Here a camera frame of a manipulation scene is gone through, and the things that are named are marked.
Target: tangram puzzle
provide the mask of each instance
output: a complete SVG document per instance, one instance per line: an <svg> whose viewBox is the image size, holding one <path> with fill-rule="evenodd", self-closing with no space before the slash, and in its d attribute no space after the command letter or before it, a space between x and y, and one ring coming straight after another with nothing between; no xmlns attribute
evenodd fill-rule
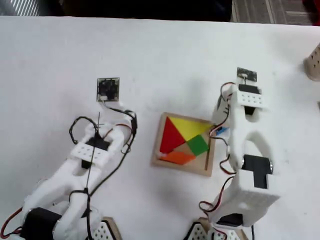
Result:
<svg viewBox="0 0 320 240"><path fill-rule="evenodd" d="M211 176L214 143L212 123L164 113L161 117L152 162L163 167Z"/></svg>

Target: green square piece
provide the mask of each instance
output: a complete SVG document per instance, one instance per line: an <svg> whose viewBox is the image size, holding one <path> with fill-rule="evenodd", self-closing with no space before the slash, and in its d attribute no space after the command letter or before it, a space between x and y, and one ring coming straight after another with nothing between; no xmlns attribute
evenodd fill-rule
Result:
<svg viewBox="0 0 320 240"><path fill-rule="evenodd" d="M200 154L208 151L209 146L201 135L197 135L194 138L186 142L193 152L194 155L199 156Z"/></svg>

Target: wire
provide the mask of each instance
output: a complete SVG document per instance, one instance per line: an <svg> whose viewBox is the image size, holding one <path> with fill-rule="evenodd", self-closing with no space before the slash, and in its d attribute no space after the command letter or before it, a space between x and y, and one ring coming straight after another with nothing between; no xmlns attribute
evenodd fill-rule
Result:
<svg viewBox="0 0 320 240"><path fill-rule="evenodd" d="M228 147L228 143L227 143L227 141L226 141L224 138L218 137L218 136L211 136L210 138L222 140L222 141L224 142L225 146ZM227 169L225 169L225 168L222 166L222 164L225 163L225 162L227 162L227 161L229 160L229 158L230 158L230 154L228 154L228 156L226 157L225 160L222 160L222 161L219 163L220 169L221 169L225 174L228 174L228 175L237 174L236 172L228 171Z"/></svg>
<svg viewBox="0 0 320 240"><path fill-rule="evenodd" d="M212 136L212 133L213 133L214 131L216 131L218 128L220 128L220 127L227 121L227 119L228 119L228 117L229 117L230 104L229 104L228 101L229 101L230 97L232 96L232 93L230 93L230 94L227 96L226 99L224 98L224 96L223 96L223 94L222 94L223 87L226 86L226 85L228 85L228 84L233 84L233 85L235 85L234 82L228 81L228 82L222 84L221 87L220 87L220 96L221 96L221 98L222 98L222 99L226 102L226 104L227 104L227 107L225 108L225 110L227 110L227 111L224 111L224 113L226 114L225 119L224 119L221 123L213 126L213 128L210 130L210 133L209 133L210 136Z"/></svg>
<svg viewBox="0 0 320 240"><path fill-rule="evenodd" d="M227 141L226 141L224 138L218 137L218 136L211 136L210 138L211 138L211 139L222 140L222 141L224 142L225 146L228 147L228 143L227 143Z"/></svg>
<svg viewBox="0 0 320 240"><path fill-rule="evenodd" d="M101 136L99 134L99 128L98 128L98 126L100 125L100 112L99 112L99 115L98 115L98 123L97 124L91 118L86 117L86 116L79 116L73 121L73 123L72 123L72 125L70 126L70 129L69 129L69 134L70 134L71 140L72 140L72 142L74 144L78 144L79 141L75 140L72 131L73 131L74 126L76 125L76 123L80 119L86 119L90 123L92 123L92 125L93 125L94 131L95 131L94 138L93 138L93 150L92 150L92 154L91 154L90 167L89 167L88 176L87 176L87 179L86 179L85 188L84 188L84 190L74 190L74 191L72 191L69 194L69 201L70 201L71 195L74 194L74 193L83 193L83 194L87 195L86 209L85 209L85 213L86 213L86 230L87 230L87 234L88 234L87 238L89 240L93 240L93 237L92 237L92 234L91 234L91 228L90 228L90 200L91 200L90 198L91 198L91 196L89 194L88 184L89 184L89 178L90 178L90 173L91 173L91 167L92 167L93 160L94 160L97 139L101 139Z"/></svg>
<svg viewBox="0 0 320 240"><path fill-rule="evenodd" d="M105 181L107 181L107 180L121 167L121 165L122 165L122 163L124 162L127 154L130 152L131 145L132 145L134 139L135 139L135 135L133 135L132 140L131 140L131 142L130 142L129 145L128 145L128 148L127 148L127 150L125 151L125 153L123 154L123 156L122 156L119 164L117 165L117 167L116 167L108 176L106 176L106 177L91 191L91 193L90 193L90 196L91 196L91 197L95 194L95 192L98 190L98 188L99 188Z"/></svg>
<svg viewBox="0 0 320 240"><path fill-rule="evenodd" d="M122 156L119 164L116 166L116 168L115 168L109 175L107 175L104 179L102 179L102 181L91 191L91 193L90 193L90 196L91 196L91 197L95 194L95 192L98 190L98 188L99 188L105 181L107 181L107 180L121 167L121 165L122 165L122 163L124 162L127 154L128 154L128 153L130 152L130 150L131 150L131 145L132 145L132 143L133 143L134 140L135 140L136 133L137 133L137 128L138 128L137 115L136 115L136 114L134 114L134 116L131 115L130 113L133 113L132 111L128 111L128 110L127 110L127 111L122 111L122 110L120 110L120 109L116 109L116 108L113 108L113 107L109 107L108 105L106 105L105 101L102 101L102 103L103 103L103 105L104 105L107 109L111 109L111 110L113 110L113 111L115 111L115 112L123 113L123 114L126 114L126 115L128 115L128 116L131 117L131 126L132 126L132 127L129 127L128 125L120 124L120 123L117 124L117 125L118 125L118 126L126 126L126 127L129 127L130 130L131 130L132 139L131 139L130 143L128 144L131 136L128 138L127 142L124 144L124 145L127 145L128 148L127 148L126 151L123 153L123 156Z"/></svg>
<svg viewBox="0 0 320 240"><path fill-rule="evenodd" d="M221 203L221 199L222 199L222 193L224 192L225 190L225 187L226 187L226 184L227 182L230 180L230 179L233 179L234 176L230 176L229 178L226 179L226 181L224 182L221 190L220 190L220 193L219 193L219 197L218 197L218 201L216 202L215 206L212 204L212 203L209 203L207 201L200 201L199 202L199 208L206 214L208 215L208 213L212 213L213 211L215 211L220 203ZM206 205L209 205L211 207L211 209L204 209L203 207L201 207L201 204L206 204Z"/></svg>
<svg viewBox="0 0 320 240"><path fill-rule="evenodd" d="M9 216L9 218L4 222L2 228L1 228L1 232L0 232L0 237L2 239L7 239L10 235L12 234L20 234L21 233L21 226L17 227L15 230L13 230L12 232L5 234L5 230L6 227L8 225L8 223L15 217L17 216L20 212L22 211L22 207L20 207L17 211L15 211L11 216Z"/></svg>
<svg viewBox="0 0 320 240"><path fill-rule="evenodd" d="M132 128L129 125L122 124L122 123L118 123L118 124L116 124L116 126L127 127L130 130L131 134L129 135L128 139L126 140L126 142L125 142L125 144L123 146L127 145L129 140L130 140L130 138L131 138L131 135L132 135Z"/></svg>
<svg viewBox="0 0 320 240"><path fill-rule="evenodd" d="M219 163L219 166L220 166L220 169L225 173L225 174L228 174L228 175L234 175L234 174L237 174L236 172L231 172L231 171L228 171L227 169L225 169L222 164L227 162L230 158L230 154L228 154L228 156L226 157L225 160L222 160L220 163Z"/></svg>
<svg viewBox="0 0 320 240"><path fill-rule="evenodd" d="M214 227L214 230L216 230L218 233L220 233L220 234L223 234L223 235L224 235L224 239L223 239L223 240L227 240L228 235L227 235L224 231L221 231L221 230L219 230L219 229L216 229L215 227Z"/></svg>
<svg viewBox="0 0 320 240"><path fill-rule="evenodd" d="M100 137L101 138L101 136L99 135L99 128L98 128L98 126L96 125L96 123L91 119L91 118L89 118L89 117L87 117L87 116L79 116L79 117L77 117L74 121L73 121L73 123L72 123L72 125L70 126L70 129L69 129L69 134L70 134L70 137L71 137L71 140L72 140L72 142L74 143L74 144L78 144L78 140L75 140L75 138L74 138L74 134L73 134L73 132L72 132L72 130L74 129L74 126L76 125L76 123L80 120L80 119L86 119L86 120L88 120L90 123L92 123L92 125L93 125L93 127L94 127L94 131L95 131L95 137Z"/></svg>
<svg viewBox="0 0 320 240"><path fill-rule="evenodd" d="M228 82L222 84L221 87L220 87L220 95L221 95L223 101L225 101L225 102L226 102L226 99L224 98L224 96L223 96L223 94L222 94L222 89L223 89L224 86L226 86L226 85L228 85L228 84L233 84L233 85L235 85L235 83L234 83L233 81L228 81Z"/></svg>
<svg viewBox="0 0 320 240"><path fill-rule="evenodd" d="M251 226L251 233L252 233L252 240L255 240L255 227L253 224Z"/></svg>

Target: red triangle piece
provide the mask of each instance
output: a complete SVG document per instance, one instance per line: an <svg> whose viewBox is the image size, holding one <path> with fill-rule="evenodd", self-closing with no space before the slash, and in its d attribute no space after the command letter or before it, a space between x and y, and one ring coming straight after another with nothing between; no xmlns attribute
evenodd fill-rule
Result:
<svg viewBox="0 0 320 240"><path fill-rule="evenodd" d="M185 139L181 136L175 125L167 117L164 124L160 152L168 154L173 149L184 144L185 142Z"/></svg>

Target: circuit board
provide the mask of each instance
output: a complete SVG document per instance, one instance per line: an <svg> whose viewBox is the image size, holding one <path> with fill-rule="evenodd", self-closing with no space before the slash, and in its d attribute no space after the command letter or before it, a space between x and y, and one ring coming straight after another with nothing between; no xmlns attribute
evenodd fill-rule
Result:
<svg viewBox="0 0 320 240"><path fill-rule="evenodd" d="M120 78L98 78L96 85L97 102L119 101Z"/></svg>

